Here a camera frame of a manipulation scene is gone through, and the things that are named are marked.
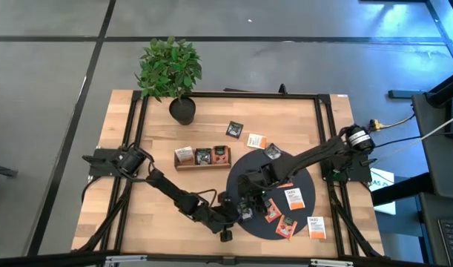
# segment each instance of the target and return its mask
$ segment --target concrete floor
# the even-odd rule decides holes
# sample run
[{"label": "concrete floor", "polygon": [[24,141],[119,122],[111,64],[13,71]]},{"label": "concrete floor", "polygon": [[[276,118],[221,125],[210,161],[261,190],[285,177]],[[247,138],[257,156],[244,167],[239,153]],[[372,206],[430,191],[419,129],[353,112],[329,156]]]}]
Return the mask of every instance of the concrete floor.
[{"label": "concrete floor", "polygon": [[[0,35],[97,36],[108,0],[0,0]],[[432,0],[453,40],[446,0]],[[367,36],[435,37],[424,4],[284,0],[117,0],[108,36]],[[41,247],[70,250],[88,166],[81,155],[96,147],[110,91],[136,89],[139,42],[104,43],[62,184]],[[278,42],[197,42],[203,80],[197,90],[238,88],[346,93],[355,122],[395,122],[411,115],[410,101],[391,89],[429,90],[453,73],[445,46]],[[23,253],[94,43],[0,42],[0,164],[19,169],[0,177],[0,257]],[[418,135],[415,121],[379,132],[377,144]],[[386,155],[400,145],[374,152]],[[427,170],[422,146],[383,160],[377,168],[400,176]],[[383,233],[386,254],[422,261],[416,237]]]}]

